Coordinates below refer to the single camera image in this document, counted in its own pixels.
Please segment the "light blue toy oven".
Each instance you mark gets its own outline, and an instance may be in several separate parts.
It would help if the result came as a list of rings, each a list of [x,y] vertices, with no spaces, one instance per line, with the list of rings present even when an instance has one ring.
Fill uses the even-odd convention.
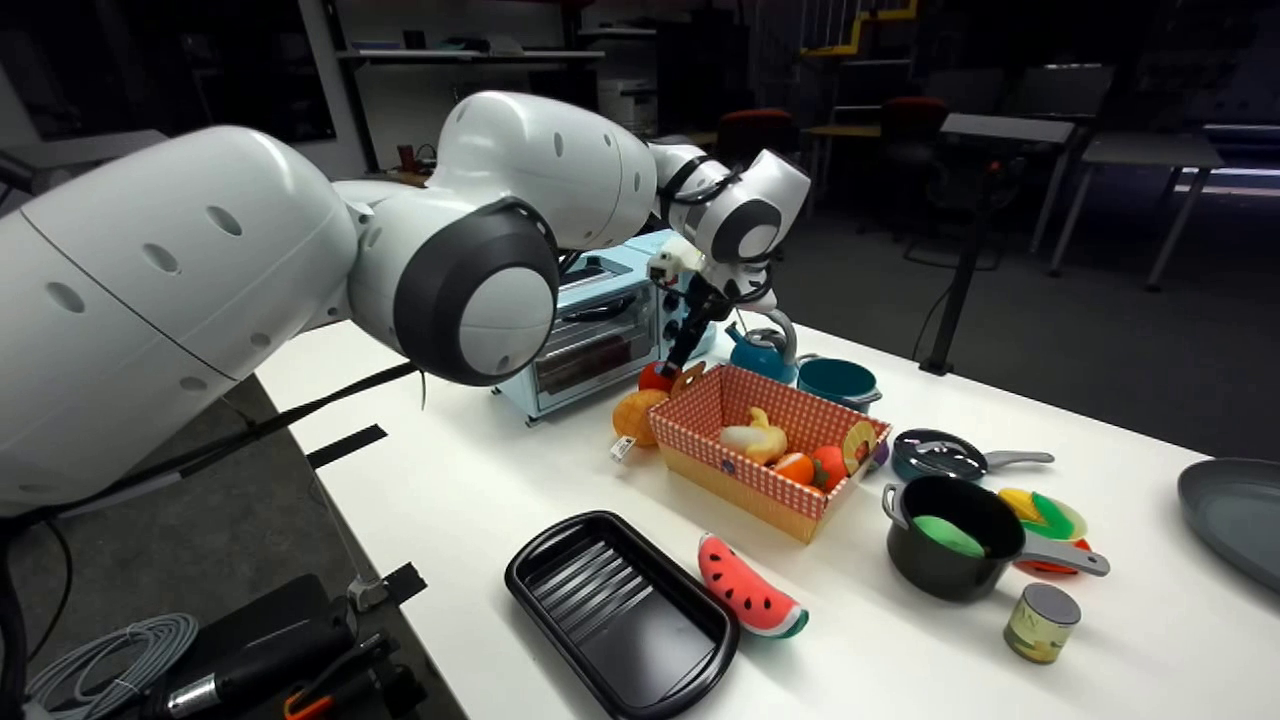
[[[556,322],[540,354],[492,393],[532,427],[664,360],[689,314],[682,293],[692,275],[685,272],[667,288],[650,281],[648,263],[687,249],[678,233],[658,231],[581,255],[562,277]]]

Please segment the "orange plush fruit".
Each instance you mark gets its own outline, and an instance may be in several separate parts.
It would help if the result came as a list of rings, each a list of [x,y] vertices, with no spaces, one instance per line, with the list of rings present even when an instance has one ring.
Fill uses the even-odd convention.
[[[611,416],[614,433],[620,438],[632,439],[637,447],[657,446],[650,411],[668,398],[669,393],[663,389],[637,389],[625,396]]]

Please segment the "teal toy pot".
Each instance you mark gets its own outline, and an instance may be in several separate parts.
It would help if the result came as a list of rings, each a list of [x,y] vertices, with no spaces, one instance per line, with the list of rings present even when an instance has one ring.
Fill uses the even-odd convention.
[[[869,369],[815,354],[797,357],[796,387],[801,392],[863,414],[883,397],[878,380]]]

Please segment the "red office chair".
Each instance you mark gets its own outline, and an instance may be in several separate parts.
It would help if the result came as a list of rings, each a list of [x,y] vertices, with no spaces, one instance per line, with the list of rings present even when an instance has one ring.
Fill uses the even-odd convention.
[[[934,142],[950,114],[938,97],[893,97],[879,110],[879,140],[884,158],[900,167],[924,168],[933,159]]]
[[[778,108],[731,111],[719,118],[712,155],[730,169],[746,168],[763,150],[788,160],[800,156],[800,129],[794,117]]]

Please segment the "red toy tomato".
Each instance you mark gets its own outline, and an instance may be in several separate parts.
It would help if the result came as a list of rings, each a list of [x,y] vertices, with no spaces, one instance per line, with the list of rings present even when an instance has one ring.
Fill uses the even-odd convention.
[[[844,450],[836,445],[815,447],[810,459],[814,465],[812,486],[826,495],[833,492],[849,477]]]

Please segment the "white printer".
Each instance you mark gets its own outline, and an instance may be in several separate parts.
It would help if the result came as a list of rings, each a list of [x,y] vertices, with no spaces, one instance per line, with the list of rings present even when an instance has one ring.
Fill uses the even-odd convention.
[[[602,78],[596,111],[632,135],[654,135],[659,126],[657,83],[643,78]]]

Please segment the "dark toy frying pan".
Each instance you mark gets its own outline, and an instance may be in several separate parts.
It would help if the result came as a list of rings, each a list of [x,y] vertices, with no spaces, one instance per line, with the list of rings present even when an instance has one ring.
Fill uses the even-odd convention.
[[[892,442],[890,465],[905,482],[923,477],[947,477],[977,483],[992,470],[1018,462],[1055,462],[1039,451],[992,451],[984,454],[968,441],[943,430],[916,428],[899,433]]]

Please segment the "black plastic tray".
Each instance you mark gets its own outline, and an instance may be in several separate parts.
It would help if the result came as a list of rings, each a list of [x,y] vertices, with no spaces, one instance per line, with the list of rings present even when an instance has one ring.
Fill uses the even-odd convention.
[[[515,601],[612,720],[675,720],[737,653],[726,603],[621,515],[566,518],[508,562]]]

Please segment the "green toy piece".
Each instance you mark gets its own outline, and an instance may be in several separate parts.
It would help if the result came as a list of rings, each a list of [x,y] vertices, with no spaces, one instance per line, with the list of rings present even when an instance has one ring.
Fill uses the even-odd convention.
[[[974,536],[946,518],[923,515],[915,516],[913,521],[924,536],[955,553],[972,559],[987,556],[987,548]]]

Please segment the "black toy saucepan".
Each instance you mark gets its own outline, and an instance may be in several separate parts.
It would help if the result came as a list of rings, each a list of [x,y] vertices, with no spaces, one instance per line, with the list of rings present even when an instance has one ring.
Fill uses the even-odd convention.
[[[1082,574],[1106,577],[1108,560],[1024,530],[997,495],[964,480],[924,477],[888,483],[881,505],[890,519],[888,556],[901,577],[936,598],[970,603],[988,596],[1015,562],[1048,562]],[[940,518],[969,534],[983,553],[951,550],[929,537],[918,521]]]

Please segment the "stack of colourful toy plates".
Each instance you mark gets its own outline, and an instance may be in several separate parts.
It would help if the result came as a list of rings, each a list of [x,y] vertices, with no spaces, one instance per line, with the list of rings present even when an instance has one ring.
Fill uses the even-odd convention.
[[[1046,495],[1006,487],[996,495],[1009,506],[1029,534],[1091,551],[1085,539],[1087,520],[1070,505]]]

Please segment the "metal clamp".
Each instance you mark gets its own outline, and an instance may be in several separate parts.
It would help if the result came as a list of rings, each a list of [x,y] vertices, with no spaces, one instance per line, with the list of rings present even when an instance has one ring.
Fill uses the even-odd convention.
[[[346,597],[356,612],[371,612],[388,603],[398,607],[426,588],[428,583],[417,568],[406,562],[380,578],[355,578],[347,587]]]

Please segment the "small toy tin can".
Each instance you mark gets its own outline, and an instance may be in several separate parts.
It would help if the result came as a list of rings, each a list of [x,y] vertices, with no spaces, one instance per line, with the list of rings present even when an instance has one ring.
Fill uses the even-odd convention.
[[[1082,609],[1065,591],[1047,583],[1027,585],[1004,628],[1006,646],[1027,661],[1055,664]]]

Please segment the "grey table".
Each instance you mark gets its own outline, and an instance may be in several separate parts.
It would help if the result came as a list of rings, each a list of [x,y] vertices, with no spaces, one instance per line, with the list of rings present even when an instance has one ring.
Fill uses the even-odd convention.
[[[1053,247],[1047,275],[1059,278],[1076,223],[1094,176],[1105,167],[1152,167],[1169,170],[1166,192],[1171,193],[1185,169],[1192,169],[1187,197],[1175,215],[1144,282],[1144,290],[1158,292],[1164,273],[1179,245],[1187,223],[1215,170],[1226,167],[1219,150],[1202,135],[1160,135],[1102,132],[1088,142],[1082,156],[1080,183],[1070,201],[1066,219]]]

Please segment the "black power tool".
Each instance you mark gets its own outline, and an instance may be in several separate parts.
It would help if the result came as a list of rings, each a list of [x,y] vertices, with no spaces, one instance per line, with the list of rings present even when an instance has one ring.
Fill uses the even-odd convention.
[[[384,625],[306,575],[202,628],[140,720],[421,720],[429,691]]]

